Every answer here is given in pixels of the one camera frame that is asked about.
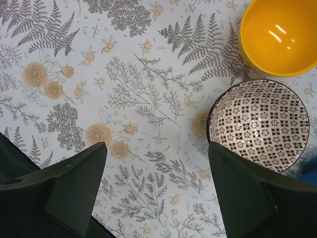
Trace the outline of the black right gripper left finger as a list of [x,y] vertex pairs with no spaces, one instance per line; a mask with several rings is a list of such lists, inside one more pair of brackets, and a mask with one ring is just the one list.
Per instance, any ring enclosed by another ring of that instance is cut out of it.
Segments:
[[106,163],[103,142],[39,169],[16,146],[0,148],[3,238],[105,238],[92,217]]

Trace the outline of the brown white patterned bowl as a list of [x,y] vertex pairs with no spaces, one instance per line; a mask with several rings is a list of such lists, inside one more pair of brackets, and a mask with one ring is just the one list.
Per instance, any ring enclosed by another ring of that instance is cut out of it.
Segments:
[[310,122],[299,96],[284,84],[251,79],[226,90],[212,106],[209,142],[279,174],[303,154]]

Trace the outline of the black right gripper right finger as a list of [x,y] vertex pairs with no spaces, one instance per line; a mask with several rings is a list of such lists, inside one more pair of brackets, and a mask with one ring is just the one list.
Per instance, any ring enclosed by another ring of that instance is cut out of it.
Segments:
[[317,185],[278,174],[210,142],[209,162],[229,238],[315,238]]

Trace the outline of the yellow bowl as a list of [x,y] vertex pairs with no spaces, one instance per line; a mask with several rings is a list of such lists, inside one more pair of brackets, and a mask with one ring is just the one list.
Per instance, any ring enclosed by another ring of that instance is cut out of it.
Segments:
[[244,62],[263,73],[290,77],[317,64],[317,2],[254,0],[243,14],[239,47]]

